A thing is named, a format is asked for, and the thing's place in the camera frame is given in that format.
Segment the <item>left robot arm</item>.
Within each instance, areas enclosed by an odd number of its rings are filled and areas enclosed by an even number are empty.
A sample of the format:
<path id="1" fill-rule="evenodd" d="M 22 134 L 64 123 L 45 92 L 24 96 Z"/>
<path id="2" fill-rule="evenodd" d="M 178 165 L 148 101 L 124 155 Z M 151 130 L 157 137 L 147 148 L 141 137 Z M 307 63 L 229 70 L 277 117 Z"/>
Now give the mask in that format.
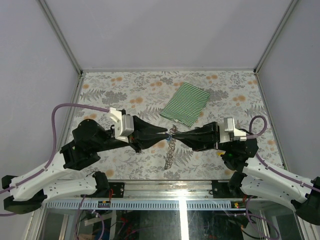
<path id="1" fill-rule="evenodd" d="M 6 175 L 1 179 L 9 196 L 3 208 L 11 215 L 23 215 L 39 209 L 43 203 L 72 196 L 109 198 L 112 191 L 104 172 L 76 180 L 61 178 L 77 173 L 100 160 L 99 152 L 131 147 L 140 153 L 169 137 L 167 129 L 152 125 L 137 116 L 124 115 L 127 127 L 120 135 L 120 127 L 104 129 L 93 119 L 83 120 L 72 131 L 73 140 L 53 155 L 52 160 L 21 175 Z"/>

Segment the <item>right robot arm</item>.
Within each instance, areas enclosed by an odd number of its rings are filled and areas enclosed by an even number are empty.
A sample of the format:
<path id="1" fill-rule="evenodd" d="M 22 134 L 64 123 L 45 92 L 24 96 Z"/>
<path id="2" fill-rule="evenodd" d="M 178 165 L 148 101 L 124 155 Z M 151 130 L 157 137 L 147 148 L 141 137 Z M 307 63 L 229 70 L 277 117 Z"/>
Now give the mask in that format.
<path id="1" fill-rule="evenodd" d="M 262 160 L 258 156 L 258 135 L 236 128 L 233 117 L 172 137 L 195 152 L 222 151 L 223 163 L 234 172 L 227 188 L 231 196 L 263 198 L 287 207 L 310 224 L 320 224 L 319 177 L 302 177 Z"/>

